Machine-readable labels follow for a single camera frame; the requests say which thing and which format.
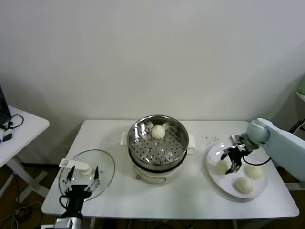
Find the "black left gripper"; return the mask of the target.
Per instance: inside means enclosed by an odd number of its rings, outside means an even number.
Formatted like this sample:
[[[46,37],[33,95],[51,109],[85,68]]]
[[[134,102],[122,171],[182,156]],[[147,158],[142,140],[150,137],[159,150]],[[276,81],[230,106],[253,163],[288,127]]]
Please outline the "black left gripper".
[[[63,180],[63,183],[65,185],[64,195],[69,200],[79,199],[81,201],[84,201],[92,195],[92,193],[100,184],[98,167],[96,167],[95,169],[93,180],[88,185],[71,185],[73,173],[74,167],[71,168],[71,170],[66,176],[66,179]]]

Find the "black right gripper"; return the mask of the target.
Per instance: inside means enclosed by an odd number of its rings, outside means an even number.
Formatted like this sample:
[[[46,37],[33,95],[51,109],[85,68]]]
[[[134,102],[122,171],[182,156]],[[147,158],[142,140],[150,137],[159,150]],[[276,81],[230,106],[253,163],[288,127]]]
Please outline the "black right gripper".
[[[227,156],[229,156],[231,160],[231,167],[226,171],[227,174],[236,173],[239,171],[239,167],[242,165],[242,158],[246,155],[245,150],[240,150],[239,148],[230,147],[223,151],[221,155],[221,160],[224,160]]]

